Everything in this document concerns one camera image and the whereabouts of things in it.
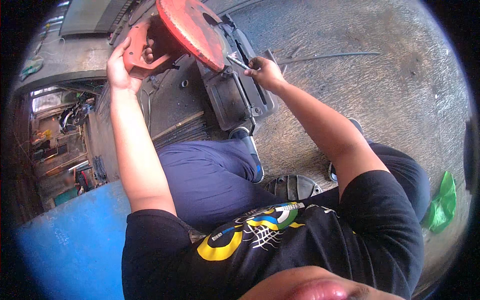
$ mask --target blue barrel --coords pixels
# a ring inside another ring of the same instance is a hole
[[[129,213],[117,181],[15,230],[30,276],[47,299],[123,299],[121,255]]]

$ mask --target navy blue pants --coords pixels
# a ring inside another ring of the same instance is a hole
[[[391,147],[376,143],[370,147],[403,187],[420,221],[430,199],[425,171],[413,158]],[[251,209],[283,202],[251,183],[257,172],[255,163],[240,140],[172,144],[162,148],[158,157],[178,217],[201,232],[210,232]],[[338,188],[314,197],[334,209]]]

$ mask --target motorcycle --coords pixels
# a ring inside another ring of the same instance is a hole
[[[78,97],[74,106],[65,109],[59,116],[60,132],[67,134],[76,130],[77,126],[83,125],[89,113],[95,111],[95,100],[87,101],[87,95],[82,94]]]

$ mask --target right hand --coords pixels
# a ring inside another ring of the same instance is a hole
[[[252,77],[264,89],[276,94],[278,89],[288,84],[283,78],[280,68],[271,60],[257,56],[248,66],[251,70],[245,70],[244,74]]]

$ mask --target black sneaker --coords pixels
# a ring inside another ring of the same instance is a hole
[[[357,120],[355,120],[354,118],[349,118],[348,119],[350,122],[352,122],[353,125],[355,125],[355,127],[359,130],[359,132],[363,135],[363,129],[360,125],[360,122],[358,122]],[[335,172],[335,167],[333,166],[332,162],[330,162],[330,165],[328,166],[328,178],[331,180],[331,181],[334,181],[334,182],[338,182],[337,178],[336,178],[336,172]]]
[[[250,131],[245,127],[237,127],[230,132],[228,139],[239,139],[247,146],[247,149],[250,152],[255,165],[257,166],[257,176],[252,180],[252,182],[261,182],[264,179],[264,168],[262,167],[262,163],[258,158],[257,147],[255,146],[253,137],[250,136]]]

